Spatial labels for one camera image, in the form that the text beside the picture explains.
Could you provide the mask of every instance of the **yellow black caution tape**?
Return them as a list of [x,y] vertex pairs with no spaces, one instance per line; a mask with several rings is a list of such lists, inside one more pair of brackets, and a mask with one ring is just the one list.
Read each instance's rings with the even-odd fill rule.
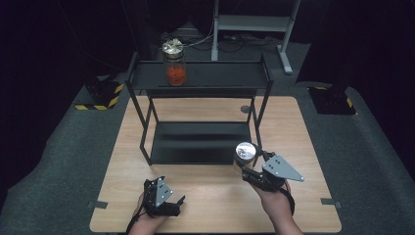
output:
[[[322,86],[316,86],[316,87],[314,87],[314,88],[315,88],[315,89],[319,89],[319,90],[327,90],[327,87],[322,87]],[[346,102],[347,102],[347,104],[348,104],[348,106],[349,106],[350,108],[352,108],[352,107],[353,107],[353,103],[351,103],[350,98],[348,98],[348,97],[347,97]]]
[[114,97],[112,97],[112,99],[110,100],[110,102],[108,104],[75,104],[75,108],[77,110],[109,110],[112,109],[114,107],[114,105],[116,104],[116,102],[118,101],[118,97],[119,94],[121,93],[123,84],[120,84],[119,86],[116,87],[115,91],[114,91]]

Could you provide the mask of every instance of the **wooden table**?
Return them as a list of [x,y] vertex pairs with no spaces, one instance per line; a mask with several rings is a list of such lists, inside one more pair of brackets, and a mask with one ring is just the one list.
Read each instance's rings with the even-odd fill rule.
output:
[[[147,97],[138,97],[145,104]],[[158,100],[159,118],[169,120],[246,119],[240,111],[249,101],[241,99],[184,98]],[[147,146],[151,151],[151,130]],[[260,126],[263,150],[280,154],[302,176],[290,180],[296,200],[295,221],[303,232],[339,232],[342,225],[333,205],[323,172],[316,158],[298,103],[293,97],[269,97]],[[258,195],[230,164],[147,165],[139,150],[142,125],[130,101],[115,142],[98,198],[105,209],[94,210],[90,228],[94,232],[123,232],[143,192],[145,179],[165,176],[165,183],[179,198],[186,195],[182,213],[159,229],[162,233],[272,233],[272,224]],[[260,171],[259,159],[256,170]]]

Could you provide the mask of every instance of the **wire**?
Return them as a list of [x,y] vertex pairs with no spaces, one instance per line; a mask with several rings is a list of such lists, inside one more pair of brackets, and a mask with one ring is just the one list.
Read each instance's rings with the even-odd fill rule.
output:
[[208,40],[209,38],[211,38],[211,37],[213,36],[213,35],[211,34],[211,32],[213,31],[213,25],[214,25],[214,8],[213,8],[213,14],[212,14],[212,16],[211,16],[211,25],[210,25],[210,30],[209,30],[209,32],[208,32],[208,34],[207,34],[207,37],[206,37],[205,39],[202,39],[201,41],[195,42],[195,43],[193,43],[193,44],[190,44],[190,45],[184,45],[184,47],[193,47],[193,46],[198,45],[198,44],[201,44],[201,43],[203,43],[204,41],[206,41],[206,40]]
[[77,42],[80,50],[83,52],[83,54],[85,54],[89,58],[91,58],[91,59],[95,60],[96,62],[101,63],[101,64],[103,64],[105,66],[108,66],[108,67],[111,67],[111,68],[114,68],[114,69],[117,69],[117,70],[120,70],[120,71],[127,71],[127,69],[122,69],[120,67],[117,67],[117,66],[108,64],[106,62],[103,62],[100,59],[98,59],[98,58],[94,57],[93,55],[89,54],[88,52],[86,52],[86,50],[83,48],[82,43],[80,42],[78,36],[76,35],[75,30],[73,29],[72,25],[70,24],[69,18],[67,16],[67,14],[65,13],[64,8],[62,7],[61,1],[60,0],[56,0],[56,1],[58,3],[59,9],[61,10],[61,13],[63,14],[63,16],[65,18],[65,21],[68,24],[68,27],[69,27],[70,31],[72,32],[72,34],[73,34],[73,36],[74,36],[74,38],[75,38],[75,40],[76,40],[76,42]]

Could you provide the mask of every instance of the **jar lid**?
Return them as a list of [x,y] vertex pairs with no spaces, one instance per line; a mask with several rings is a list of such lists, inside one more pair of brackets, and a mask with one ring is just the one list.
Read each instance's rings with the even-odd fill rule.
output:
[[177,38],[166,41],[162,45],[162,53],[168,59],[179,59],[183,57],[183,44]]

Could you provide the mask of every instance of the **human hand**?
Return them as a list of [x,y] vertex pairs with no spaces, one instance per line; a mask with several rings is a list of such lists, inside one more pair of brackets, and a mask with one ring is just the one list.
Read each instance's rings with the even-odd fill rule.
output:
[[[275,232],[280,235],[302,234],[300,228],[293,219],[290,202],[281,192],[266,192],[253,186],[260,197],[263,210],[268,214],[274,225]],[[290,185],[286,182],[281,188],[291,192]]]
[[150,217],[144,208],[140,210],[140,206],[143,203],[143,194],[140,195],[137,203],[137,208],[134,211],[133,216],[140,212],[138,220],[131,227],[129,235],[153,235],[156,230],[169,218],[169,216],[155,216]]

